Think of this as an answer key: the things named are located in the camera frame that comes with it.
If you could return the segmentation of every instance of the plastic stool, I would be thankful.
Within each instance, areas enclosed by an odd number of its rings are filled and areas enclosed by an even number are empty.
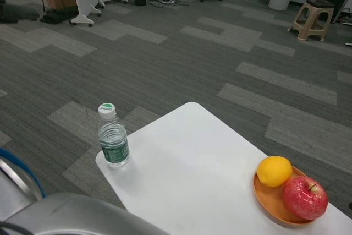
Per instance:
[[[305,9],[309,10],[309,16],[304,20],[300,20],[300,17]],[[309,35],[321,35],[320,41],[325,40],[326,32],[328,31],[331,18],[334,12],[334,4],[326,0],[307,0],[299,10],[295,20],[292,23],[291,29],[298,30],[297,39],[305,41]],[[327,13],[328,19],[325,25],[318,23],[320,14]]]

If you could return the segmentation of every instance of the power strip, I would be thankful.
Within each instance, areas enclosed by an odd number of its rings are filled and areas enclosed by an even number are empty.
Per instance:
[[[163,3],[163,4],[175,4],[176,1],[175,0],[170,0],[170,1],[161,0],[161,3]]]

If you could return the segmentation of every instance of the blue cable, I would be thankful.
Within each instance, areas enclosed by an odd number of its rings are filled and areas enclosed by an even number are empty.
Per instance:
[[[20,167],[22,170],[24,170],[26,173],[28,173],[34,180],[34,182],[36,182],[36,184],[39,187],[40,192],[42,193],[43,198],[46,197],[46,194],[44,192],[44,189],[42,188],[39,180],[37,179],[37,177],[34,175],[34,173],[31,171],[31,169],[28,168],[28,166],[26,164],[24,164],[20,159],[18,159],[16,156],[14,156],[13,154],[11,154],[10,152],[4,150],[3,148],[0,147],[0,157],[4,157],[5,159],[7,159],[8,161],[12,162],[14,165],[17,165],[18,167]]]

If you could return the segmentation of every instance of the plastic bottle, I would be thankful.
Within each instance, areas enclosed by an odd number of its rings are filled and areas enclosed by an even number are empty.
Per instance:
[[[100,116],[98,136],[105,159],[113,168],[123,167],[130,156],[125,126],[117,117],[113,104],[102,104],[98,112]]]

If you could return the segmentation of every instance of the tabletop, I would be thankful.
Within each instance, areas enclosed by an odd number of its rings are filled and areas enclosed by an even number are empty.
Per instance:
[[[350,234],[352,220],[329,204],[302,228],[275,223],[252,188],[267,157],[209,111],[187,103],[128,137],[121,170],[96,163],[126,209],[170,235]]]

